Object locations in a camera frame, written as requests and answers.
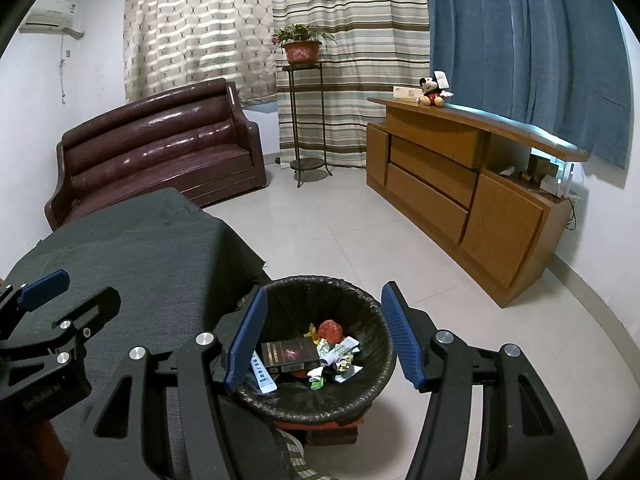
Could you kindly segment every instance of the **red plastic bag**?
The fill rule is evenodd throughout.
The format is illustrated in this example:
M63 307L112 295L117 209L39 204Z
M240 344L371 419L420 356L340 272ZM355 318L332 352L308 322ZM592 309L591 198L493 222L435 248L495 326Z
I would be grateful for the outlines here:
M318 327L318 337L326 339L330 345L339 343L344 339L342 336L342 327L333 319L327 319L321 323Z

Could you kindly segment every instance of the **patterned curtain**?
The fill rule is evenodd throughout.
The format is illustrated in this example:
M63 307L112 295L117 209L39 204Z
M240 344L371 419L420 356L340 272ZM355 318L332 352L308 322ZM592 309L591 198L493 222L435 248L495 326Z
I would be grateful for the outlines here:
M126 0L127 101L224 77L245 104L275 99L271 0Z
M385 109L368 97L389 97L394 85L418 86L428 76L427 0L273 0L274 26L318 25L336 42L321 47L324 71L327 159L330 164L364 166L366 124ZM278 51L279 66L286 57ZM296 111L301 153L322 156L319 73L296 77ZM287 73L278 70L278 113L282 163L293 160L293 130Z

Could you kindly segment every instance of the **blue curtain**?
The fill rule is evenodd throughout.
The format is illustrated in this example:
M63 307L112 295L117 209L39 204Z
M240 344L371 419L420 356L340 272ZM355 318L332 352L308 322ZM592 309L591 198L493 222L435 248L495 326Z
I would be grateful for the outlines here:
M624 167L631 84L611 0L430 0L450 102L535 124Z

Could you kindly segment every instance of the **flower pot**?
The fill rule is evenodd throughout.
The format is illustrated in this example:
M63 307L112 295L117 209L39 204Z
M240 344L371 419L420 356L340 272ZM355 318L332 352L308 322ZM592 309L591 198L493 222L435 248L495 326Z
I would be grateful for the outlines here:
M322 43L317 40L289 41L283 45L289 64L315 63L318 61L318 49Z

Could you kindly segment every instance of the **mickey mouse plush toy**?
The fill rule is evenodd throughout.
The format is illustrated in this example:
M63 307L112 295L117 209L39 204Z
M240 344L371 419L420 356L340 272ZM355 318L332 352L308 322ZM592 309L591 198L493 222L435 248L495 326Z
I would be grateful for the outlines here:
M420 79L420 86L424 95L418 97L417 102L425 106L444 106L444 97L453 97L451 92L447 92L445 89L449 88L449 81L444 72L433 72L436 76L436 81L431 77L427 79Z

